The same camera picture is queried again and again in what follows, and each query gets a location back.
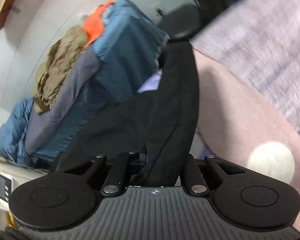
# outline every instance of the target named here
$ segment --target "brown cloth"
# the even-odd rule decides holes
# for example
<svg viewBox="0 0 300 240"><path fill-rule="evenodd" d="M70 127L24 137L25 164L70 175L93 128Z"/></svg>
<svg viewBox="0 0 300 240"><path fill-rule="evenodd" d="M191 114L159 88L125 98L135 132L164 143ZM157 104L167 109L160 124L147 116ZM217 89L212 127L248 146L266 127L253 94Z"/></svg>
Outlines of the brown cloth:
<svg viewBox="0 0 300 240"><path fill-rule="evenodd" d="M61 86L88 41L81 26L71 27L65 36L52 45L48 59L35 74L34 109L37 113L50 110L56 102Z"/></svg>

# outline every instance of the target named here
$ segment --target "orange cloth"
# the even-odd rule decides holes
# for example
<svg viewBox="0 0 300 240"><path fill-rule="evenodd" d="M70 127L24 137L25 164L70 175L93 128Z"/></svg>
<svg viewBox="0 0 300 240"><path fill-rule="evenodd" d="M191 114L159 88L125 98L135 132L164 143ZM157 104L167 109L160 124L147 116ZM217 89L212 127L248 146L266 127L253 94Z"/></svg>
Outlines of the orange cloth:
<svg viewBox="0 0 300 240"><path fill-rule="evenodd" d="M90 16L84 21L82 28L88 36L88 42L84 46L84 49L103 34L105 26L103 25L101 16L105 9L113 3L114 1L110 0L105 4L99 5L99 7L94 11L94 13L90 14Z"/></svg>

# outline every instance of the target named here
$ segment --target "white round object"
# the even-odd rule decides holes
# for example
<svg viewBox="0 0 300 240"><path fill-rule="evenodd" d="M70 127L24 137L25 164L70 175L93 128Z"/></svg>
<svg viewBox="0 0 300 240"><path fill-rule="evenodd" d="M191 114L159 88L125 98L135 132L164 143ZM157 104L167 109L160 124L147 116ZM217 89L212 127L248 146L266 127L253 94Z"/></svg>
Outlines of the white round object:
<svg viewBox="0 0 300 240"><path fill-rule="evenodd" d="M295 165L288 147L280 142L270 141L253 150L246 168L289 184Z"/></svg>

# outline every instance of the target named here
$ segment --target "gray cloth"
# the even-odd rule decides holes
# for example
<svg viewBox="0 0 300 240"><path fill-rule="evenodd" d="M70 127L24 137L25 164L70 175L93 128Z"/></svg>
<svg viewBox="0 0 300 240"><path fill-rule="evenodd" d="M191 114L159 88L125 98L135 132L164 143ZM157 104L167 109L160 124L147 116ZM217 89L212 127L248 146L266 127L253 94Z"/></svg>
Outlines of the gray cloth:
<svg viewBox="0 0 300 240"><path fill-rule="evenodd" d="M240 0L191 43L252 85L300 136L300 0Z"/></svg>
<svg viewBox="0 0 300 240"><path fill-rule="evenodd" d="M25 139L25 150L28 155L34 153L58 129L76 101L81 88L97 72L99 66L99 60L92 46L88 46L77 59L53 108L42 114L37 114L34 107L32 108Z"/></svg>

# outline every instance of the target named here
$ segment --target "dark blue cloth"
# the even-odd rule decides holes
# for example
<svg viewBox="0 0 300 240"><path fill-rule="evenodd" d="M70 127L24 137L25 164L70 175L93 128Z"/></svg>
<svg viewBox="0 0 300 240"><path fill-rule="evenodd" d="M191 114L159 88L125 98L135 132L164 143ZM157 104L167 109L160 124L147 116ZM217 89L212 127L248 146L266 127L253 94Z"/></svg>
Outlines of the dark blue cloth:
<svg viewBox="0 0 300 240"><path fill-rule="evenodd" d="M0 127L0 156L24 166L34 166L37 159L26 154L24 140L33 99L23 99L13 108L8 120Z"/></svg>
<svg viewBox="0 0 300 240"><path fill-rule="evenodd" d="M105 32L92 44L100 62L97 73L85 83L58 129L33 156L53 161L99 109L109 102L126 101L157 71L157 58L167 34L126 0L111 5L106 14Z"/></svg>

